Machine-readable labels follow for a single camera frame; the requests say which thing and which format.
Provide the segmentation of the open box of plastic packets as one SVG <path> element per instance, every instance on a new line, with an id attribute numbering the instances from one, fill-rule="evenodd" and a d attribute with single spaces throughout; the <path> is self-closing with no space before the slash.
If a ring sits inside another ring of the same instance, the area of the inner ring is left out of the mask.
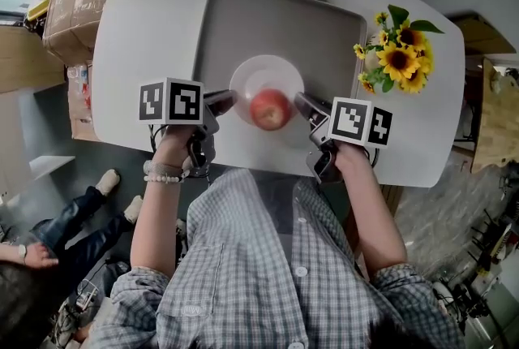
<path id="1" fill-rule="evenodd" d="M 71 136 L 74 140 L 100 142 L 94 129 L 90 78 L 92 65 L 80 64 L 68 67 L 68 110 Z"/>

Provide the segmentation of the brown cardboard sheet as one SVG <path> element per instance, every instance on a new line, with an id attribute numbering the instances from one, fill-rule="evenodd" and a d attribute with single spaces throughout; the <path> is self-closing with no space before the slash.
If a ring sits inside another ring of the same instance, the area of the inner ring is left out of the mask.
<path id="1" fill-rule="evenodd" d="M 517 52 L 496 28 L 478 13 L 454 15 L 449 17 L 449 20 L 461 30 L 466 56 Z"/>

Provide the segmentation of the person's left forearm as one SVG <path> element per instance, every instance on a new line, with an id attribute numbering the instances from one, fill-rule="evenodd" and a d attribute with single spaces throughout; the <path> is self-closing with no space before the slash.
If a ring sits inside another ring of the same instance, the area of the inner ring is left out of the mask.
<path id="1" fill-rule="evenodd" d="M 176 227 L 182 185 L 148 181 L 131 243 L 131 267 L 172 278 L 176 265 Z"/>

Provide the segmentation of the yellow sunflower bouquet in vase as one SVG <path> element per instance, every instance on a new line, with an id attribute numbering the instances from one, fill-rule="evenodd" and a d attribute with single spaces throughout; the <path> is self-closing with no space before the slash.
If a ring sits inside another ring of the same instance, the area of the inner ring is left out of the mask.
<path id="1" fill-rule="evenodd" d="M 431 21 L 412 20 L 403 7 L 389 5 L 375 15 L 378 32 L 353 46 L 356 57 L 363 61 L 364 70 L 358 81 L 369 93 L 380 87 L 383 93 L 398 89 L 419 94 L 427 86 L 435 70 L 434 52 L 429 34 L 442 31 Z"/>

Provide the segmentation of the grey tray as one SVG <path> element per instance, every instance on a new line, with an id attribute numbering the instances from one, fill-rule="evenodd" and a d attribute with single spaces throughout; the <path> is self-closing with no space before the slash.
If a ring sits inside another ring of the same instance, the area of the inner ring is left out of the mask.
<path id="1" fill-rule="evenodd" d="M 208 91 L 228 88 L 235 70 L 259 55 L 290 62 L 307 93 L 355 97 L 362 62 L 353 47 L 367 37 L 358 14 L 316 0 L 207 0 L 193 78 Z"/>

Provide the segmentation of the person's checked shirt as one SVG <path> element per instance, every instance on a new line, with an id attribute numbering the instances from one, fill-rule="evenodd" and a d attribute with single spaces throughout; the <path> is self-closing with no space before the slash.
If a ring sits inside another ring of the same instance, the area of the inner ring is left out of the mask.
<path id="1" fill-rule="evenodd" d="M 423 347 L 465 347 L 412 265 L 362 278 L 309 179 L 225 172 L 191 203 L 187 242 L 172 277 L 138 267 L 116 281 L 91 349 L 367 349 L 384 320 Z"/>

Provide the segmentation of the large brown cardboard box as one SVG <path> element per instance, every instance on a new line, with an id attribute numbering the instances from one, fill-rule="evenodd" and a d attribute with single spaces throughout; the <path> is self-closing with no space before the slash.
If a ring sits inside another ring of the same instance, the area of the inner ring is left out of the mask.
<path id="1" fill-rule="evenodd" d="M 66 66 L 93 60 L 106 0 L 51 0 L 43 46 Z"/>

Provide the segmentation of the red apple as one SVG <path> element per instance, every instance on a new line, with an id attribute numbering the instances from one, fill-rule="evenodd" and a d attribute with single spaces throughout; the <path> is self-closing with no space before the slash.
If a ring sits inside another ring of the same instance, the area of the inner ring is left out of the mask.
<path id="1" fill-rule="evenodd" d="M 292 107 L 287 96 L 280 90 L 266 88 L 251 100 L 250 115 L 253 123 L 265 131 L 277 131 L 291 119 Z"/>

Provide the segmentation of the person's right forearm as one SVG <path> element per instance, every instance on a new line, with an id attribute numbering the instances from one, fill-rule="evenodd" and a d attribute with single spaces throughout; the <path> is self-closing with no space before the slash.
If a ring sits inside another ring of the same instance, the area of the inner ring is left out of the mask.
<path id="1" fill-rule="evenodd" d="M 385 268 L 408 261 L 397 228 L 380 186 L 370 167 L 359 172 L 342 172 L 350 198 L 359 245 L 370 277 Z"/>

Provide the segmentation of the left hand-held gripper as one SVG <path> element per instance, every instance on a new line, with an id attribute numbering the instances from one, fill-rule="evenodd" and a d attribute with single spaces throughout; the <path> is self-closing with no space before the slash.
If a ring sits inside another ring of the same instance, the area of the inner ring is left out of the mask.
<path id="1" fill-rule="evenodd" d="M 237 101 L 237 93 L 223 89 L 204 93 L 197 81 L 164 78 L 139 86 L 138 121 L 148 126 L 152 151 L 157 150 L 157 137 L 172 125 L 194 126 L 187 142 L 191 159 L 191 178 L 208 175 L 216 156 L 214 135 L 219 130 L 216 117 L 228 112 Z"/>

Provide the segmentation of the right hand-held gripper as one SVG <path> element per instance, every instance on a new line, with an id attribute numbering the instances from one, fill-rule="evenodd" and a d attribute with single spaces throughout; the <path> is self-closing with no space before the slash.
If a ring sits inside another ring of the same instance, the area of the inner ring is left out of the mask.
<path id="1" fill-rule="evenodd" d="M 370 101 L 334 97 L 327 102 L 299 92 L 294 104 L 310 124 L 309 139 L 314 149 L 307 155 L 307 166 L 318 183 L 342 181 L 335 166 L 336 140 L 363 148 L 372 166 L 377 164 L 380 150 L 388 146 L 392 113 Z"/>

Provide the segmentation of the person's left hand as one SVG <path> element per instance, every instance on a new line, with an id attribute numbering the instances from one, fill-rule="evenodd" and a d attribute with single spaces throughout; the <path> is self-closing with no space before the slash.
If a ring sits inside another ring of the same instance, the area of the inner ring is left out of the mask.
<path id="1" fill-rule="evenodd" d="M 188 157 L 187 142 L 195 131 L 193 125 L 170 125 L 161 138 L 152 162 L 181 168 Z"/>

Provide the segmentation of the person's right hand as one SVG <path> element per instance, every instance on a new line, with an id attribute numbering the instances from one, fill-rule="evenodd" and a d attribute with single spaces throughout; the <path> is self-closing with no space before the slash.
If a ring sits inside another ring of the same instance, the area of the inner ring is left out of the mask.
<path id="1" fill-rule="evenodd" d="M 337 140 L 335 146 L 337 147 L 335 166 L 345 179 L 368 174 L 371 164 L 363 148 Z"/>

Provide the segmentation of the white round plate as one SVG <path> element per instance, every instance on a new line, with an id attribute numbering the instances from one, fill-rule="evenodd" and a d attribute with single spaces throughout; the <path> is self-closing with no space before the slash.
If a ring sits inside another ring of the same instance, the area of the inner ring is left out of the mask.
<path id="1" fill-rule="evenodd" d="M 249 58 L 233 73 L 229 89 L 237 93 L 236 114 L 250 125 L 255 125 L 250 113 L 251 101 L 266 88 L 282 92 L 290 103 L 298 92 L 305 90 L 298 69 L 284 58 L 271 54 Z"/>

